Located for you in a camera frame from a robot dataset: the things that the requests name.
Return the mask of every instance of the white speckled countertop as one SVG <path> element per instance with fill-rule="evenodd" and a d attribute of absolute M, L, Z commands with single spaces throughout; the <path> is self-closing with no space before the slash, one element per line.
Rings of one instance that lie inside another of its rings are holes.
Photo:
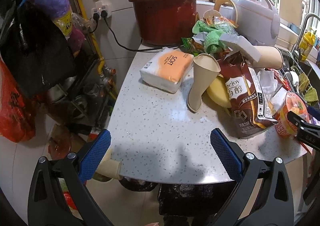
<path fill-rule="evenodd" d="M 288 163 L 306 153 L 294 140 L 281 139 L 274 127 L 251 139 L 237 139 L 233 121 L 207 94 L 198 113 L 186 97 L 193 69 L 175 94 L 145 84 L 140 69 L 155 53 L 137 53 L 122 85 L 108 130 L 112 159 L 121 161 L 120 174 L 162 183 L 215 183 L 230 181 L 210 144 L 210 132 L 220 128 L 244 152 Z"/>

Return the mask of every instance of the plug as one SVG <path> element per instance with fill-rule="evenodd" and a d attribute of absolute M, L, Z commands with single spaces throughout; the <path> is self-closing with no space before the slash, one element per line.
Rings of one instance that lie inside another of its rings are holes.
<path fill-rule="evenodd" d="M 106 10 L 101 11 L 101 17 L 102 18 L 107 18 L 108 17 L 108 13 Z"/>
<path fill-rule="evenodd" d="M 100 14 L 98 12 L 94 13 L 92 18 L 95 20 L 95 21 L 98 21 L 100 19 Z"/>

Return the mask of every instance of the chocolate bag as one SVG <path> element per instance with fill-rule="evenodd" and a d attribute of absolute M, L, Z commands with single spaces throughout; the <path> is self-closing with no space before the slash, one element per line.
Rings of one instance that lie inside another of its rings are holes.
<path fill-rule="evenodd" d="M 263 95 L 253 68 L 249 67 L 240 52 L 218 61 L 231 102 L 231 115 L 239 138 L 249 138 L 273 124 L 270 108 Z"/>

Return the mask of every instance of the red plastic bag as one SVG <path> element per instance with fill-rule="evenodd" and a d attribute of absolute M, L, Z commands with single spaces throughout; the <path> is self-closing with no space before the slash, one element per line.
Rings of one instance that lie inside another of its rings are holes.
<path fill-rule="evenodd" d="M 30 140 L 36 134 L 33 101 L 19 92 L 2 58 L 0 67 L 0 134 L 13 142 Z"/>

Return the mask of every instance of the power strip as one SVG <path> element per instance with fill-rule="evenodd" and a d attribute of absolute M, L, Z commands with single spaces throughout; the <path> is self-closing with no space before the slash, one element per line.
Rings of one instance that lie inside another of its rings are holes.
<path fill-rule="evenodd" d="M 91 16 L 93 16 L 95 13 L 99 14 L 99 20 L 101 19 L 101 12 L 105 10 L 108 13 L 107 18 L 111 17 L 112 15 L 112 8 L 113 5 L 111 2 L 108 1 L 98 1 L 95 3 L 95 8 L 91 9 Z"/>

